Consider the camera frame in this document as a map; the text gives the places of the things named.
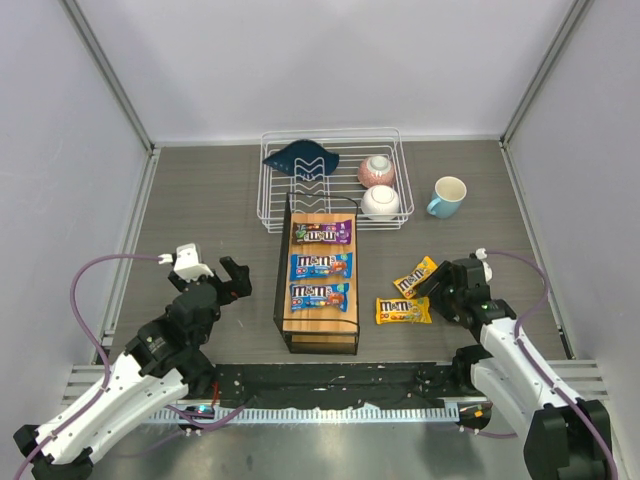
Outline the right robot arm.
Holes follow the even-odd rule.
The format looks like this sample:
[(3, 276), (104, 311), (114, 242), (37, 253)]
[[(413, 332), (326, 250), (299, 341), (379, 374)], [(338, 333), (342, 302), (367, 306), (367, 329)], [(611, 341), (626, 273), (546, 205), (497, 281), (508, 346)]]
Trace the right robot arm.
[(550, 366), (511, 306), (493, 298), (489, 267), (477, 254), (443, 262), (418, 287), (444, 319), (467, 329), (474, 345), (454, 358), (462, 385), (481, 392), (523, 442), (533, 479), (616, 479), (610, 416)]

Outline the blue candy bag long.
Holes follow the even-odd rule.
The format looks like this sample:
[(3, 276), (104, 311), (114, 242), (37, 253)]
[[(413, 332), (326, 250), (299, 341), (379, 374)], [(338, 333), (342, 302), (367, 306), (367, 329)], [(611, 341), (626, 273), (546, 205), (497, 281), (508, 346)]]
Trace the blue candy bag long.
[(353, 254), (303, 255), (290, 257), (290, 281), (305, 279), (326, 279), (340, 276), (350, 279), (353, 270)]

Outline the blue candy bag short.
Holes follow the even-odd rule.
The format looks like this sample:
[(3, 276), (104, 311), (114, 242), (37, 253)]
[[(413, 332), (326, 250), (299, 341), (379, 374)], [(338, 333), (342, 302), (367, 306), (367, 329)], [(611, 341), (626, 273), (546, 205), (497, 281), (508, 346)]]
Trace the blue candy bag short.
[(291, 311), (333, 307), (346, 312), (349, 289), (349, 283), (290, 284)]

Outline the purple candy bag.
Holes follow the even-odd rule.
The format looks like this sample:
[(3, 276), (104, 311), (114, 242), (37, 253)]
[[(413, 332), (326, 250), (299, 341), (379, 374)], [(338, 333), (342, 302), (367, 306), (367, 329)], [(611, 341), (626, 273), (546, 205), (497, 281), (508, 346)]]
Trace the purple candy bag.
[(342, 222), (293, 224), (292, 243), (296, 245), (349, 245), (351, 243), (351, 239), (351, 220)]

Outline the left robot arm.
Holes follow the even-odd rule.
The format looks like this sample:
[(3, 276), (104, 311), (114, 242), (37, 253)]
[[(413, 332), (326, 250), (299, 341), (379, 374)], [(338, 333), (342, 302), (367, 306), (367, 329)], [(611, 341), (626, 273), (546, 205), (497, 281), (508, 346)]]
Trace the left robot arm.
[(195, 245), (173, 254), (149, 256), (170, 265), (168, 279), (178, 296), (164, 313), (141, 327), (114, 362), (71, 406), (41, 425), (24, 425), (13, 435), (23, 455), (15, 473), (36, 479), (86, 479), (94, 465), (155, 411), (178, 400), (200, 398), (216, 381), (216, 368), (201, 351), (222, 307), (252, 293), (250, 269), (231, 257), (219, 262), (223, 281), (201, 261)]

